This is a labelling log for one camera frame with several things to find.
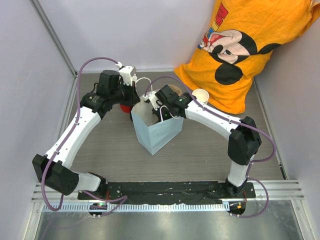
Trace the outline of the light blue paper bag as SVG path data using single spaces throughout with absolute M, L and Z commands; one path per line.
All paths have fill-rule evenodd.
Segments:
M 148 92 L 158 91 L 151 85 Z M 184 119 L 168 119 L 159 122 L 159 119 L 152 113 L 153 106 L 143 100 L 131 110 L 131 118 L 138 142 L 151 154 L 154 155 L 170 140 L 182 131 Z

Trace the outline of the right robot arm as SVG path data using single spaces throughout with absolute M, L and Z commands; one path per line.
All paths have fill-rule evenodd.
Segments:
M 231 167 L 225 180 L 225 190 L 233 198 L 243 193 L 249 164 L 262 144 L 259 133 L 254 131 L 256 123 L 252 118 L 227 116 L 207 106 L 189 91 L 178 95 L 168 85 L 145 93 L 143 97 L 146 102 L 151 103 L 153 112 L 160 117 L 164 107 L 165 113 L 170 117 L 196 121 L 228 140 L 227 155 L 231 159 Z

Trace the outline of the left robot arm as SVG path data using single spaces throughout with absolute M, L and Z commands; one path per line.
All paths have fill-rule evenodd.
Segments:
M 37 154 L 33 160 L 36 176 L 42 187 L 49 187 L 64 196 L 73 191 L 89 191 L 100 200 L 107 192 L 106 180 L 93 173 L 71 170 L 77 152 L 89 133 L 114 105 L 133 107 L 140 102 L 136 91 L 136 69 L 124 66 L 120 70 L 104 70 L 94 90 L 79 102 L 77 113 L 69 126 L 45 155 Z

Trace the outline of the red straw holder cup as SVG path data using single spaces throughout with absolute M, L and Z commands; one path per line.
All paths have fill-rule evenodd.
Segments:
M 124 113 L 127 113 L 129 114 L 132 110 L 132 106 L 127 106 L 127 105 L 124 105 L 124 104 L 120 104 L 120 109 L 124 112 Z

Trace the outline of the stack of cardboard cup carriers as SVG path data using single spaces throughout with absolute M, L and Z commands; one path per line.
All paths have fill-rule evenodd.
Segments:
M 177 93 L 179 96 L 182 94 L 182 90 L 178 86 L 173 84 L 169 84 L 168 86 L 174 93 Z

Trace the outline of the stack of paper cups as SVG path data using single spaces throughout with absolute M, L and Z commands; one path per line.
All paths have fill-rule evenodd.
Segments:
M 201 88 L 195 89 L 192 92 L 192 95 L 196 97 L 197 100 L 201 101 L 204 104 L 207 104 L 210 98 L 209 93 Z

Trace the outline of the orange Mickey Mouse cloth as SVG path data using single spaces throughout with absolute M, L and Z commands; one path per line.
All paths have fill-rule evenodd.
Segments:
M 319 18 L 317 0 L 217 0 L 210 26 L 187 64 L 174 73 L 229 114 L 245 111 L 253 78 L 272 52 L 303 35 Z

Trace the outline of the aluminium frame rail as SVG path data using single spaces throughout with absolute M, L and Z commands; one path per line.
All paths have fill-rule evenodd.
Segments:
M 30 0 L 29 1 L 34 8 L 36 14 L 38 15 L 40 21 L 42 22 L 46 32 L 48 33 L 50 39 L 52 40 L 53 44 L 55 45 L 56 49 L 58 50 L 59 54 L 61 55 L 64 63 L 67 65 L 71 74 L 76 77 L 77 71 L 73 66 L 65 48 L 63 47 L 55 29 L 53 28 L 47 14 L 45 13 L 41 3 L 39 0 Z

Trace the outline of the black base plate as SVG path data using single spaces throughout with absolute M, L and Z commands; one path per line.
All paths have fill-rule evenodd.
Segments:
M 254 199 L 253 183 L 245 182 L 240 188 L 218 181 L 171 181 L 171 182 L 109 182 L 92 195 L 101 199 L 115 200 L 123 196 L 123 207 L 173 207 L 222 204 L 223 200 Z

